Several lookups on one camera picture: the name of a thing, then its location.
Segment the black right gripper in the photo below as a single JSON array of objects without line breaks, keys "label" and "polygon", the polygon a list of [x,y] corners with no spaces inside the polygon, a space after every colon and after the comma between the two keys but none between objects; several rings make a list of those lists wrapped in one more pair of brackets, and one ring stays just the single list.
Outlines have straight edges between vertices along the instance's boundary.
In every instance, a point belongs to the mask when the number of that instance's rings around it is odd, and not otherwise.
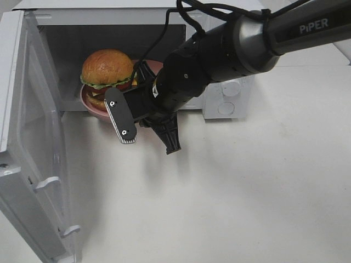
[{"label": "black right gripper", "polygon": [[157,79],[159,62],[133,60],[136,68],[131,88],[124,93],[123,120],[139,121],[139,125],[151,128],[166,147],[166,154],[181,149],[177,112],[192,98],[192,83],[186,80]]}]

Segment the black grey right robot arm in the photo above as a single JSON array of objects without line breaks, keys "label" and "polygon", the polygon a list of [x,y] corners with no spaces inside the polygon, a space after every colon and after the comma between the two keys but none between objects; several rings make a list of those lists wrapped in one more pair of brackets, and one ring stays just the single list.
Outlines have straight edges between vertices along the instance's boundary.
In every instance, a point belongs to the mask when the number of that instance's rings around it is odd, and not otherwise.
[{"label": "black grey right robot arm", "polygon": [[175,10],[195,34],[154,80],[124,94],[128,125],[115,126],[124,144],[135,142],[139,123],[167,153],[178,151],[177,111],[209,84],[268,72],[284,54],[350,38],[350,1],[296,1],[276,12],[177,1]]}]

